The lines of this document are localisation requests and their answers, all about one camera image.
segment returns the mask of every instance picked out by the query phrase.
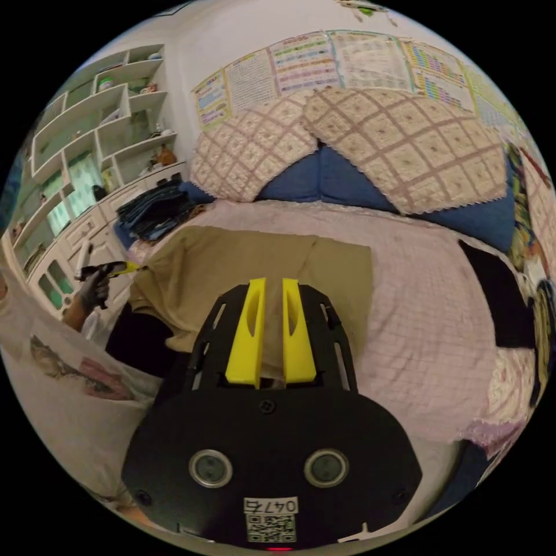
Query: stack of folded clothes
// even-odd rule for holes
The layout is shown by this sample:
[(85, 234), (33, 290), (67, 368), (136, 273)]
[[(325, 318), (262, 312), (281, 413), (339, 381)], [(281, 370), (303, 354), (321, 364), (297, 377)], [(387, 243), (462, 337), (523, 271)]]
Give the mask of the stack of folded clothes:
[(135, 197), (117, 210), (119, 227), (130, 237), (157, 241), (197, 214), (199, 206), (174, 180)]

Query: khaki towel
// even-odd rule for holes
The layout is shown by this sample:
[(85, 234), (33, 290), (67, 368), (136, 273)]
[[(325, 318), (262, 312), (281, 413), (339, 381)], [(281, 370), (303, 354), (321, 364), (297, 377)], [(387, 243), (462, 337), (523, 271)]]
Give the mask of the khaki towel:
[(138, 272), (129, 302), (135, 312), (160, 318), (174, 333), (167, 346), (190, 352), (220, 295), (266, 278), (263, 376), (282, 370), (282, 278), (298, 279), (327, 295), (342, 320), (352, 354), (367, 341), (372, 298), (368, 247), (323, 239), (187, 226)]

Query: ornament on shelf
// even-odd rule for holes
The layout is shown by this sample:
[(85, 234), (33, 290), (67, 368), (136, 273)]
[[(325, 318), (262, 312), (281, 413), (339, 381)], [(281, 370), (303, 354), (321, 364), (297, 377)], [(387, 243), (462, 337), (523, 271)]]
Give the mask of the ornament on shelf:
[(171, 164), (175, 164), (177, 162), (177, 158), (175, 154), (163, 144), (160, 147), (158, 162), (162, 164), (162, 166), (170, 166)]
[(149, 83), (144, 89), (141, 89), (140, 94), (156, 93), (158, 91), (158, 85), (156, 83)]

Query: blue cushion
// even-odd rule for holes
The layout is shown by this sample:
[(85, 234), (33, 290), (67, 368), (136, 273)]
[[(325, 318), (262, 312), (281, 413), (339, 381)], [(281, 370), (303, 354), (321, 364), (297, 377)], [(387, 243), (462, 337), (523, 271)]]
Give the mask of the blue cushion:
[(184, 181), (180, 187), (182, 193), (187, 193), (191, 201), (195, 204), (207, 204), (214, 201), (214, 197), (205, 193), (202, 189), (199, 189), (194, 183), (190, 181)]
[(320, 153), (320, 193), (326, 203), (350, 207), (398, 210), (349, 160), (324, 145)]
[(430, 214), (421, 214), (417, 218), (480, 239), (487, 245), (507, 253), (511, 249), (514, 237), (514, 192), (508, 186), (507, 195), (503, 199), (437, 210)]
[(319, 152), (317, 151), (298, 160), (269, 181), (256, 201), (311, 203), (319, 199)]
[[(510, 183), (511, 170), (508, 165), (507, 174)], [(321, 152), (320, 191), (322, 200), (328, 203), (399, 214), (364, 174), (327, 146)], [(413, 217), (474, 237), (507, 253), (514, 234), (514, 194), (508, 185), (507, 195), (503, 199)]]

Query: qr code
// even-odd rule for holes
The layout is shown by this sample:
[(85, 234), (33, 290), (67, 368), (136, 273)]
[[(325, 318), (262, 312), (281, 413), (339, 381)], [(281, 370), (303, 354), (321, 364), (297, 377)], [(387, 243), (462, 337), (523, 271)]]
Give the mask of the qr code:
[(247, 540), (251, 543), (294, 543), (295, 515), (247, 515)]

